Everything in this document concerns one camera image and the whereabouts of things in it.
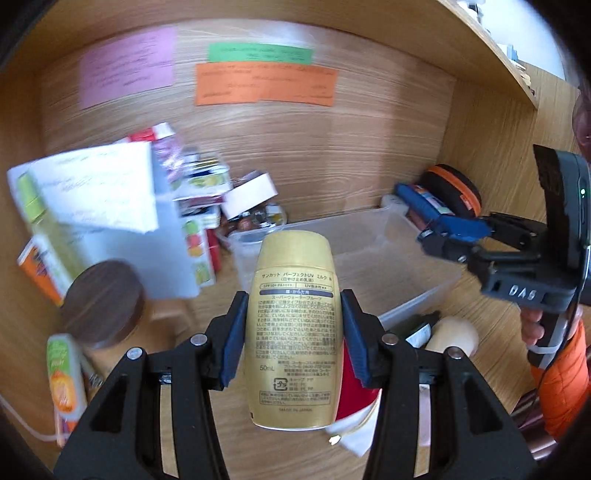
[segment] beige ball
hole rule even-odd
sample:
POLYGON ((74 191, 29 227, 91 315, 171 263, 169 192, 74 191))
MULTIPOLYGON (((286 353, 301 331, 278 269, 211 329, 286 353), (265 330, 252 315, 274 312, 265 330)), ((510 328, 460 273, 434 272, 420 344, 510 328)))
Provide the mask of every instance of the beige ball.
POLYGON ((458 317, 445 317, 433 327, 433 335, 425 347, 443 353, 447 347, 457 346, 472 356, 478 348, 478 332, 472 323, 458 317))

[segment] das logo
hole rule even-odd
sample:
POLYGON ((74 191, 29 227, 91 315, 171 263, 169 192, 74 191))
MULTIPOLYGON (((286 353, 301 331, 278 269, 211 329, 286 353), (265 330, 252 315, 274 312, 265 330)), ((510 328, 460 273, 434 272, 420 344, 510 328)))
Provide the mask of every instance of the das logo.
POLYGON ((513 285, 509 290, 509 296, 515 297, 517 295, 518 299, 533 300, 537 293, 536 290, 530 290, 528 293, 527 288, 521 288, 519 285, 513 285))

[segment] orange paper note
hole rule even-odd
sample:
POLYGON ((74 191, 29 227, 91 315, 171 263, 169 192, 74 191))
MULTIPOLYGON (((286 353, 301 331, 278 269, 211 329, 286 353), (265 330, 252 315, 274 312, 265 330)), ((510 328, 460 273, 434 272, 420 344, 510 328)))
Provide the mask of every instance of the orange paper note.
POLYGON ((197 105, 259 100, 332 106, 337 70, 273 61, 197 65, 197 105))

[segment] green paper note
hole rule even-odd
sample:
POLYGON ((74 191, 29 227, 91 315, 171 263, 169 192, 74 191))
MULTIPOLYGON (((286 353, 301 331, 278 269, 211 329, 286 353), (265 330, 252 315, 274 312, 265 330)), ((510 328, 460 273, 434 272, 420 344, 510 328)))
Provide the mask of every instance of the green paper note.
POLYGON ((309 48, 286 47, 267 43, 212 43, 208 61, 281 61, 284 63, 312 63, 309 48))

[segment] green spray bottle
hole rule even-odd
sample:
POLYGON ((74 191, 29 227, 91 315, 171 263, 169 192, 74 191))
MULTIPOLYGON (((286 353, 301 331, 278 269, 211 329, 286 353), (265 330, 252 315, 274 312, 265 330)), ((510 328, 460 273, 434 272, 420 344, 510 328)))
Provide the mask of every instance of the green spray bottle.
POLYGON ((66 290, 85 266, 73 245, 67 227, 53 217, 30 173, 17 180, 18 197, 33 232, 35 243, 46 252, 44 263, 61 290, 66 290))

